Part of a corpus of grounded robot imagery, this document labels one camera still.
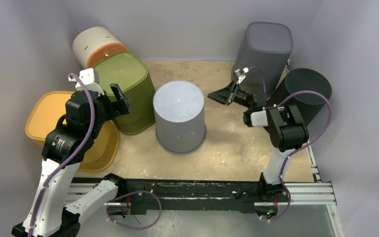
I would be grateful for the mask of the yellow mesh basket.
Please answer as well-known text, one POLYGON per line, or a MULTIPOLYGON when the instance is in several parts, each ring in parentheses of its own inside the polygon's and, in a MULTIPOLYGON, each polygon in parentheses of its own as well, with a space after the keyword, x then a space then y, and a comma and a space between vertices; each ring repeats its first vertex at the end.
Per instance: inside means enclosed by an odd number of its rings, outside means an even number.
MULTIPOLYGON (((55 129, 58 119, 66 113, 65 103, 72 91, 52 91, 43 95, 33 108, 26 126, 26 135, 44 147, 45 138, 55 129)), ((112 121, 102 126, 94 145, 86 152, 79 171, 98 172, 107 169, 114 161, 120 142, 120 132, 112 121)))

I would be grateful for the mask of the green mesh basket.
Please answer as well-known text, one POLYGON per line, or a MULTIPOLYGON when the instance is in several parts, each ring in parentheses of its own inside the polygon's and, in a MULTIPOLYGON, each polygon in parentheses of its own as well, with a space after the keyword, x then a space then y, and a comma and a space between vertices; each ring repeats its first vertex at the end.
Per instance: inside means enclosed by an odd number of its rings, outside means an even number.
POLYGON ((111 101, 116 98, 110 88, 117 83, 127 96, 131 112, 114 119, 117 129, 125 135, 137 135, 155 123, 153 97, 155 88, 146 65, 133 53, 118 52, 93 66, 99 85, 111 101))

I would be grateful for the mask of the grey bin with black liner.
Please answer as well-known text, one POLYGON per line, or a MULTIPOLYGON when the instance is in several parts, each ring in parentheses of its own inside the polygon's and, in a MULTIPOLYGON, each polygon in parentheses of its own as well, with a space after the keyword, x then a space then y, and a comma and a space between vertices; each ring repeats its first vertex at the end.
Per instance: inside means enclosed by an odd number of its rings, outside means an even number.
POLYGON ((197 85, 186 80, 167 82, 155 92, 153 107, 156 139, 164 150, 186 155, 203 145, 205 99, 197 85))

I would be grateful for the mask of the grey mesh basket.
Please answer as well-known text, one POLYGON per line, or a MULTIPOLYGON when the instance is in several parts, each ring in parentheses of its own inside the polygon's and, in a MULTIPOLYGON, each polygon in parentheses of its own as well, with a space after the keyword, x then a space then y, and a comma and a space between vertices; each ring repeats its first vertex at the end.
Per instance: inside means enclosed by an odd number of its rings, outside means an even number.
POLYGON ((291 30, 280 23, 252 22, 243 35, 230 79, 234 71, 248 68, 241 88, 249 93, 266 92, 270 96, 281 78, 293 50, 291 30))

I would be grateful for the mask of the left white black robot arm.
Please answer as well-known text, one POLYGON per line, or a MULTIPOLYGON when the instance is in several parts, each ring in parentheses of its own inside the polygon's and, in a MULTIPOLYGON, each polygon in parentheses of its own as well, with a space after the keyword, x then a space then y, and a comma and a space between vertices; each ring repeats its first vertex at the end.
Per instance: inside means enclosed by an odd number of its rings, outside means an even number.
POLYGON ((130 113, 127 97, 117 83, 110 85, 116 100, 105 92, 80 90, 65 103, 65 114, 47 135, 41 176, 30 213, 12 228, 15 237, 74 237, 81 224, 109 200, 127 197, 126 180, 108 174, 95 189, 65 205, 71 181, 105 122, 130 113))

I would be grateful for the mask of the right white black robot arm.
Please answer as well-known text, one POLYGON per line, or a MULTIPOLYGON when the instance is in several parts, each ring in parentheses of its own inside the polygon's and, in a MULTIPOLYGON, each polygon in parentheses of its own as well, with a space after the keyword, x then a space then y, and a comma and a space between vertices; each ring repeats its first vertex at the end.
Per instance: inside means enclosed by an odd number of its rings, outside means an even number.
POLYGON ((298 107, 294 104, 267 107, 265 93, 250 94, 236 82, 209 93, 207 97, 226 106, 233 102, 245 106, 244 124, 248 127, 267 128, 273 150, 265 171, 260 175, 257 194, 264 201, 271 200, 283 190, 281 179, 288 163, 287 158, 309 139, 308 129, 298 107))

